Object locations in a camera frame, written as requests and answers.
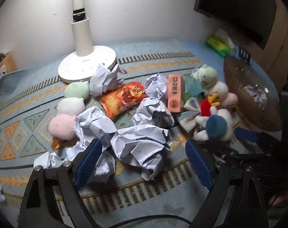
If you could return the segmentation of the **cardboard pen box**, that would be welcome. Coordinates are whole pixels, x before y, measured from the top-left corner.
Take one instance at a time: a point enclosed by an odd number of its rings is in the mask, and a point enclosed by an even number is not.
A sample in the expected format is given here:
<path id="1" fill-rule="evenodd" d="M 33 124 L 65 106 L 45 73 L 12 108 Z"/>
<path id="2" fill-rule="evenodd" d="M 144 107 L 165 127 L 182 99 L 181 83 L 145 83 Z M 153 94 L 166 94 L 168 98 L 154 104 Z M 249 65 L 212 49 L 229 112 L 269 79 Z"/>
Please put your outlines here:
<path id="1" fill-rule="evenodd" d="M 11 52 L 0 53 L 0 77 L 17 70 L 16 64 L 12 58 Z"/>

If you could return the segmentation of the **white chicken plush red comb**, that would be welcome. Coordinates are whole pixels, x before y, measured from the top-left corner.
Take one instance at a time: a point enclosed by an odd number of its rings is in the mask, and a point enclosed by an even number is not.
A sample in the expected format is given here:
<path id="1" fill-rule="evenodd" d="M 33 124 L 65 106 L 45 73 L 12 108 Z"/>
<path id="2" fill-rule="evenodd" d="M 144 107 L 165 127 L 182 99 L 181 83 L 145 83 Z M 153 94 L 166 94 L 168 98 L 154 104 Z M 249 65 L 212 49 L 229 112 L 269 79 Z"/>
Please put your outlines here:
<path id="1" fill-rule="evenodd" d="M 210 108 L 216 107 L 220 104 L 220 102 L 217 101 L 217 99 L 218 94 L 214 93 L 213 95 L 208 96 L 201 102 L 200 104 L 201 116 L 207 116 L 207 117 L 211 116 Z"/>

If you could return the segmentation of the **patterned blue table mat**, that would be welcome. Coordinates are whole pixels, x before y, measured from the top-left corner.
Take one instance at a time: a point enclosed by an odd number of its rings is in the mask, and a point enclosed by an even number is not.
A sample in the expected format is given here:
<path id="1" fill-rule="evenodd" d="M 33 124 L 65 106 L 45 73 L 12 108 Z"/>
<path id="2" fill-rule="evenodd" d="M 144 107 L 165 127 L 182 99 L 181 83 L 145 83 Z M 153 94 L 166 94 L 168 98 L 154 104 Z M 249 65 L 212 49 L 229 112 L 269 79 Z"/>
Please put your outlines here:
<path id="1" fill-rule="evenodd" d="M 62 59 L 0 78 L 0 211 L 13 227 L 268 227 L 251 164 L 231 168 L 239 117 L 214 97 L 185 95 L 213 65 L 177 40 L 113 46 L 116 66 L 90 74 L 68 111 Z"/>

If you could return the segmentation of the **pink rectangular box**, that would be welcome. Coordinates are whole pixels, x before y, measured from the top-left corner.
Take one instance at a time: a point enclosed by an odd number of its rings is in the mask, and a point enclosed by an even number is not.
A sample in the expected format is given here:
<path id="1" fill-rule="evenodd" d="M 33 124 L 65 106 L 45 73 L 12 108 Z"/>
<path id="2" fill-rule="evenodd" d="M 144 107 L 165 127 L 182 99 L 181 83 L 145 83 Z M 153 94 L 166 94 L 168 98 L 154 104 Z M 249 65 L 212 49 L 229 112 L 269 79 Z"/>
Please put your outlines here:
<path id="1" fill-rule="evenodd" d="M 168 110 L 179 113 L 182 109 L 182 77 L 181 74 L 168 76 Z"/>

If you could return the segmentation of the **orange snack bag plush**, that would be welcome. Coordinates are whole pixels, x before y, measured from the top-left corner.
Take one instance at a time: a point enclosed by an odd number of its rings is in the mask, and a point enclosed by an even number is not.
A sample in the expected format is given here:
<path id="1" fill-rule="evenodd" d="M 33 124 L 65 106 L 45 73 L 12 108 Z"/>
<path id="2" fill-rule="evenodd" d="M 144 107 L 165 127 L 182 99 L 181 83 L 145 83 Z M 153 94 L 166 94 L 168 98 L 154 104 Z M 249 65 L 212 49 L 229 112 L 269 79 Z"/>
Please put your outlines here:
<path id="1" fill-rule="evenodd" d="M 144 85 L 134 81 L 104 93 L 100 98 L 100 103 L 106 115 L 114 120 L 122 112 L 139 104 L 144 98 L 147 98 Z"/>

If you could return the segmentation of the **translucent blue jelly toy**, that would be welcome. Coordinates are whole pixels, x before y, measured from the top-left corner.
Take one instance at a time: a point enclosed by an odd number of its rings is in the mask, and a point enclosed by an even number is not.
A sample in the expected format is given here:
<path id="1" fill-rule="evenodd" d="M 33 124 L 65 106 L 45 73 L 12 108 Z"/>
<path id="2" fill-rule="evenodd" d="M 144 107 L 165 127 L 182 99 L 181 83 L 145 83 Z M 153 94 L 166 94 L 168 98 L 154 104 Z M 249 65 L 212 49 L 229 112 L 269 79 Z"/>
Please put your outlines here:
<path id="1" fill-rule="evenodd" d="M 185 91 L 190 96 L 197 96 L 204 92 L 199 80 L 193 78 L 191 74 L 184 75 Z"/>

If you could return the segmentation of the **tricolor dango plush left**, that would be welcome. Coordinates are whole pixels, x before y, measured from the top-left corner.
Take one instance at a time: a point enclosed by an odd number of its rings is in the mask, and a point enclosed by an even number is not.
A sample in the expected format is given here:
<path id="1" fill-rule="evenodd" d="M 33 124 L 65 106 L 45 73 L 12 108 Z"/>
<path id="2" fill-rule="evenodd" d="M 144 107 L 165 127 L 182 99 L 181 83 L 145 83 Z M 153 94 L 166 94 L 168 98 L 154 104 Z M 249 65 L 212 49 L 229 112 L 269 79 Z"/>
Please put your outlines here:
<path id="1" fill-rule="evenodd" d="M 84 101 L 89 97 L 88 81 L 73 82 L 64 91 L 64 99 L 57 105 L 57 115 L 50 121 L 48 131 L 54 138 L 53 150 L 63 147 L 66 141 L 76 137 L 73 128 L 76 118 L 85 111 Z"/>

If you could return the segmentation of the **white desk lamp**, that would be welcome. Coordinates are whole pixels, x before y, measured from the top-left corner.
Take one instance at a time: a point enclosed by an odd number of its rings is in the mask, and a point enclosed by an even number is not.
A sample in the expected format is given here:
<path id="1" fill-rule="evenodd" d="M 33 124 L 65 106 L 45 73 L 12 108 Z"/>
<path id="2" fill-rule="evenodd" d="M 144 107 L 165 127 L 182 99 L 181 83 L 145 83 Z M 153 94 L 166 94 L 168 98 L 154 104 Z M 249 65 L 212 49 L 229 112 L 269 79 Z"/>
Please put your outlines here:
<path id="1" fill-rule="evenodd" d="M 58 75 L 65 83 L 90 80 L 99 64 L 112 70 L 117 61 L 112 48 L 93 45 L 84 0 L 72 0 L 72 9 L 71 25 L 76 50 L 66 56 L 58 67 Z"/>

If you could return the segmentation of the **tricolor bear dango plush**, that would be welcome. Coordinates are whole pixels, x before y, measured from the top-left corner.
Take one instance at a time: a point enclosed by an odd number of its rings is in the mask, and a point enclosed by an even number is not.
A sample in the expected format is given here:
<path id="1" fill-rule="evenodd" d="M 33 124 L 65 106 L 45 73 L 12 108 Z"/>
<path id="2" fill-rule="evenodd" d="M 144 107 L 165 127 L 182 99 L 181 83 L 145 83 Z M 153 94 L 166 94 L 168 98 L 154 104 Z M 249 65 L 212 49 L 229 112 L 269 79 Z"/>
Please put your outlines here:
<path id="1" fill-rule="evenodd" d="M 232 109 L 238 103 L 238 96 L 228 91 L 228 86 L 218 79 L 217 72 L 207 64 L 196 67 L 191 76 L 203 90 L 204 96 L 217 109 Z"/>

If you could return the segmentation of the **brown ribbed glass bowl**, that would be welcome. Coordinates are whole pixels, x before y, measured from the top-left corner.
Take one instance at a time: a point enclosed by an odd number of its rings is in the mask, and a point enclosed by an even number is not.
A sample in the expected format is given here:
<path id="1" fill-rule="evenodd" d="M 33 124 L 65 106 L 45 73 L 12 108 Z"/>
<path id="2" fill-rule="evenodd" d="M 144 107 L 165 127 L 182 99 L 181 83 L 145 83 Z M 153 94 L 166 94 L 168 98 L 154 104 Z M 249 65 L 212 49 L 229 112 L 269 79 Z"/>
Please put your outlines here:
<path id="1" fill-rule="evenodd" d="M 261 76 L 246 62 L 227 55 L 224 77 L 230 92 L 238 96 L 238 107 L 253 125 L 261 130 L 282 129 L 279 99 Z"/>

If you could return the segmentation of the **green tissue pack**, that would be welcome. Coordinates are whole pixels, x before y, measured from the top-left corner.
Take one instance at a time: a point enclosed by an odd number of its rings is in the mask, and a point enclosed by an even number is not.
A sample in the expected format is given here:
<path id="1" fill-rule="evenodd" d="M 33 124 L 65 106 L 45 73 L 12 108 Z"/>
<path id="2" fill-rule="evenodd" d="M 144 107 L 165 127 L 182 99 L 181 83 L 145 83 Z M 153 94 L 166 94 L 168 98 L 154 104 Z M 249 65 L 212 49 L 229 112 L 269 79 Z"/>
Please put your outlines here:
<path id="1" fill-rule="evenodd" d="M 209 48 L 213 49 L 222 58 L 225 58 L 226 55 L 234 56 L 236 53 L 232 39 L 222 28 L 218 28 L 214 35 L 209 35 L 205 41 L 205 44 Z"/>

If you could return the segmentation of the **plaid fabric bow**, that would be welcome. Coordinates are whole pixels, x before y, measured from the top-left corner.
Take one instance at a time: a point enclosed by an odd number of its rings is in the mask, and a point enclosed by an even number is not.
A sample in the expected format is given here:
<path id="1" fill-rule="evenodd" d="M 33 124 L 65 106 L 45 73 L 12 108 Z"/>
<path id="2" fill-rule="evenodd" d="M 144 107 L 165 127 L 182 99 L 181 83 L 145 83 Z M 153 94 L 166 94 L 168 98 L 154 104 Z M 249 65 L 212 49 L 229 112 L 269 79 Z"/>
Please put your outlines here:
<path id="1" fill-rule="evenodd" d="M 178 116 L 179 125 L 189 133 L 195 126 L 195 118 L 201 114 L 200 104 L 195 97 L 190 97 L 183 106 L 182 113 Z"/>

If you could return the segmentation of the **large paper pile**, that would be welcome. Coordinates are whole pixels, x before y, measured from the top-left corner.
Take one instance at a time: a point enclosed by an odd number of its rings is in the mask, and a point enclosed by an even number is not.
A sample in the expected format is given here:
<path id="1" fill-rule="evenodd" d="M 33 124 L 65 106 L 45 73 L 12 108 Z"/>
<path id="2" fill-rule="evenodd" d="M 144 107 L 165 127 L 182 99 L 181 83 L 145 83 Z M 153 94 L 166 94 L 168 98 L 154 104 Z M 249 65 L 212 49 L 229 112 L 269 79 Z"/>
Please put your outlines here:
<path id="1" fill-rule="evenodd" d="M 74 132 L 81 146 L 93 139 L 102 141 L 102 150 L 111 148 L 121 162 L 142 169 L 144 180 L 153 180 L 171 152 L 169 131 L 161 124 L 173 125 L 174 119 L 158 98 L 144 98 L 138 106 L 133 125 L 117 129 L 114 122 L 98 107 L 91 107 L 77 116 Z"/>

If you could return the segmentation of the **black phone stand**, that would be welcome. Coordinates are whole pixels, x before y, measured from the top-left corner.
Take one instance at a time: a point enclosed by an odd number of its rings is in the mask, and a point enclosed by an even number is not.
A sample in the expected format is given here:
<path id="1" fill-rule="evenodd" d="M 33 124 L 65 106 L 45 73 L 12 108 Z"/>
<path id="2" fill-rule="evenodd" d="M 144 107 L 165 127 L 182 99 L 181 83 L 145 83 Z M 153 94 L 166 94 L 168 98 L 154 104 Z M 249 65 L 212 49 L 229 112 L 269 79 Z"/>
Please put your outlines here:
<path id="1" fill-rule="evenodd" d="M 241 61 L 250 65 L 251 54 L 243 47 L 239 46 L 239 58 Z"/>

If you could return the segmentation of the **blue white plush toy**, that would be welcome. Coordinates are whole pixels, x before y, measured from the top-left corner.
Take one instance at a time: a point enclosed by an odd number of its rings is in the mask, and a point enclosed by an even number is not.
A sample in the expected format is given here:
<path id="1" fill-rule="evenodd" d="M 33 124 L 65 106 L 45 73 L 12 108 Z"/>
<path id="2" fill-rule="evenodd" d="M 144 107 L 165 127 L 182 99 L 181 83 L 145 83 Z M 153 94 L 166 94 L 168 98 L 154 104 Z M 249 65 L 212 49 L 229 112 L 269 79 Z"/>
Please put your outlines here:
<path id="1" fill-rule="evenodd" d="M 232 138 L 232 117 L 228 109 L 210 108 L 210 116 L 198 115 L 194 121 L 200 128 L 195 129 L 193 139 L 198 142 L 227 142 Z"/>

